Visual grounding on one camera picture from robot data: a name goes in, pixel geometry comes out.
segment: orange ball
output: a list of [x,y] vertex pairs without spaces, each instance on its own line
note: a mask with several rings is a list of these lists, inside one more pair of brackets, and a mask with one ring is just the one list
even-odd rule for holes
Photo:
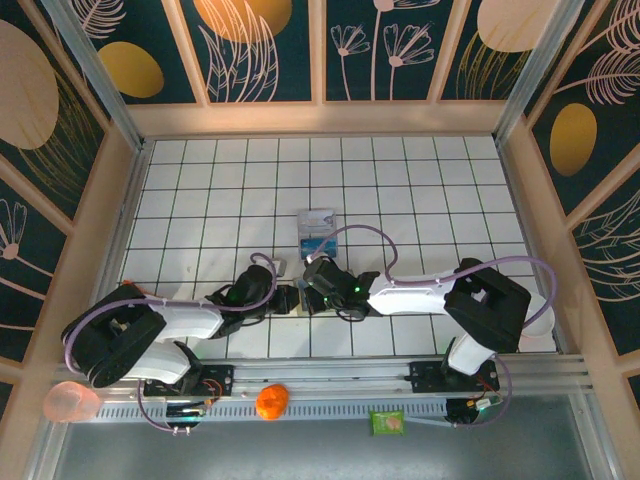
[[256,398],[256,410],[265,420],[279,418],[289,404],[289,392],[284,385],[270,385]]

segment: green package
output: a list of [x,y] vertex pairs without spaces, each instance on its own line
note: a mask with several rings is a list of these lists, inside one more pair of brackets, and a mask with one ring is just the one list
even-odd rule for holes
[[374,435],[404,435],[404,412],[369,412]]

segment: white grid floor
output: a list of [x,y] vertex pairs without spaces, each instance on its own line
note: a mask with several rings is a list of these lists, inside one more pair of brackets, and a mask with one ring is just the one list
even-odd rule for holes
[[[202,298],[259,251],[302,274],[299,210],[332,208],[338,225],[381,227],[397,244],[395,275],[437,273],[464,257],[526,252],[491,137],[360,137],[157,142],[121,279],[167,298]],[[339,237],[341,267],[383,270],[390,249],[371,232]],[[531,291],[530,266],[499,267]],[[229,339],[193,344],[201,358],[443,354],[462,329],[444,315],[273,317]],[[549,335],[521,351],[555,351]]]

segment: black bracket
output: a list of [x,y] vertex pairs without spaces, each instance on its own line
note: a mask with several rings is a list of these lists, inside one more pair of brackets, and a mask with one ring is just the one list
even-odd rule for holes
[[[211,397],[211,390],[207,386],[206,380],[214,380],[213,384],[215,396],[229,397],[233,387],[233,365],[202,365],[199,376],[193,386],[188,389],[179,389],[175,385],[167,385],[159,380],[152,380],[144,386],[145,397]],[[217,388],[217,384],[222,387],[222,392]]]
[[447,392],[483,392],[485,386],[478,380],[481,377],[491,388],[498,391],[500,382],[495,364],[487,360],[473,377],[463,375],[452,369],[442,372],[442,361],[411,362],[409,375],[404,377],[411,382],[413,393]]

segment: yellow circle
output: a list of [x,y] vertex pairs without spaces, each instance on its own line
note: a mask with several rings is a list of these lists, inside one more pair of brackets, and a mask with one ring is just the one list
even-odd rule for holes
[[58,121],[56,74],[47,56],[22,30],[0,20],[0,138],[39,148]]
[[564,107],[551,129],[551,164],[560,175],[570,177],[586,165],[596,144],[598,122],[593,112],[580,103]]
[[292,10],[291,0],[246,0],[246,7],[245,0],[194,0],[193,3],[211,30],[227,40],[241,43],[261,38],[260,33],[250,34],[255,28],[250,21],[251,13],[258,28],[262,17],[275,37],[289,23]]
[[110,43],[100,49],[98,56],[122,93],[149,98],[164,87],[164,76],[158,62],[133,43]]
[[478,34],[482,43],[498,52],[526,52],[553,15],[558,0],[482,0]]

